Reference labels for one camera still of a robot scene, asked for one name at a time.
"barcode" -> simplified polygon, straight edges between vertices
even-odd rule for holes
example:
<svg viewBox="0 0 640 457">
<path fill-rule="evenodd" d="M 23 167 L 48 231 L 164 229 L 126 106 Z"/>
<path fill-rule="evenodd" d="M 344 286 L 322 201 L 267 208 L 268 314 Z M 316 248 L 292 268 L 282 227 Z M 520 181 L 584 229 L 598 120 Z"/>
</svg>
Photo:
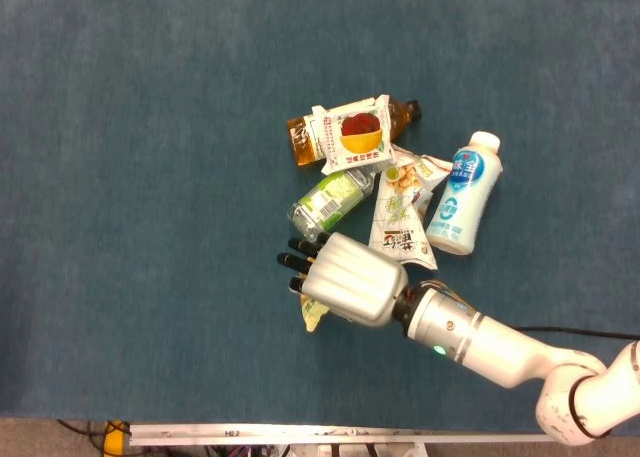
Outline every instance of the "barcode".
<svg viewBox="0 0 640 457">
<path fill-rule="evenodd" d="M 328 219 L 339 208 L 340 206 L 335 200 L 330 200 L 327 205 L 320 209 L 320 215 L 322 215 L 323 219 Z"/>
</svg>

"robotic arm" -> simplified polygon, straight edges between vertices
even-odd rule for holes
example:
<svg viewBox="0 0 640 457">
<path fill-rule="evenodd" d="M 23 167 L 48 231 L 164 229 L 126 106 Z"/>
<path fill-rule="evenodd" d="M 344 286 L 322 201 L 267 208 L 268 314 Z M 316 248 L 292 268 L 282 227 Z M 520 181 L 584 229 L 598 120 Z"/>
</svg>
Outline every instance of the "robotic arm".
<svg viewBox="0 0 640 457">
<path fill-rule="evenodd" d="M 536 419 L 561 443 L 586 444 L 640 413 L 638 342 L 607 369 L 590 354 L 543 344 L 476 312 L 439 282 L 409 287 L 402 265 L 341 234 L 289 245 L 306 256 L 278 256 L 306 274 L 291 279 L 289 288 L 333 313 L 369 327 L 397 320 L 408 338 L 502 387 L 543 379 Z"/>
</svg>

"red fruit image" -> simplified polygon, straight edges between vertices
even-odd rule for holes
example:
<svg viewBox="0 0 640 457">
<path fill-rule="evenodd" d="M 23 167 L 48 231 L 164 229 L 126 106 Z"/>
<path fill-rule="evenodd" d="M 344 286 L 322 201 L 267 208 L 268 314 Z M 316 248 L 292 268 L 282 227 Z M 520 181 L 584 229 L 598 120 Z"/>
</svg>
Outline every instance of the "red fruit image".
<svg viewBox="0 0 640 457">
<path fill-rule="evenodd" d="M 375 115 L 363 112 L 344 119 L 341 130 L 342 135 L 368 134 L 380 130 L 380 121 Z"/>
</svg>

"bottle cap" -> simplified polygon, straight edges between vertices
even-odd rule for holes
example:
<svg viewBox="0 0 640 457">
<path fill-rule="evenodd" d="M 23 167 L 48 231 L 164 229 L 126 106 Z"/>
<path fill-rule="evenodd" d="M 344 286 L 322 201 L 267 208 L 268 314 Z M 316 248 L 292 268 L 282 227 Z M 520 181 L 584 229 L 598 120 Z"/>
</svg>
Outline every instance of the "bottle cap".
<svg viewBox="0 0 640 457">
<path fill-rule="evenodd" d="M 411 116 L 411 122 L 416 122 L 422 118 L 422 109 L 417 100 L 409 100 L 407 102 L 409 106 L 409 115 Z"/>
<path fill-rule="evenodd" d="M 474 132 L 469 139 L 469 145 L 480 145 L 497 154 L 500 148 L 500 138 L 490 132 L 478 131 Z"/>
</svg>

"white yogurt drink bottle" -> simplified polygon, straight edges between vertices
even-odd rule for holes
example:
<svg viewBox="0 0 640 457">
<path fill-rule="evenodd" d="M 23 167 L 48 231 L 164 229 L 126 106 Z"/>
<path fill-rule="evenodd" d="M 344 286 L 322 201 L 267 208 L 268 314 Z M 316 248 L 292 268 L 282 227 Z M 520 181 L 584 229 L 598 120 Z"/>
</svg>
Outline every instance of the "white yogurt drink bottle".
<svg viewBox="0 0 640 457">
<path fill-rule="evenodd" d="M 431 245 L 456 255 L 473 252 L 484 207 L 502 172 L 499 148 L 498 137 L 475 132 L 453 157 L 447 187 L 427 227 Z"/>
</svg>

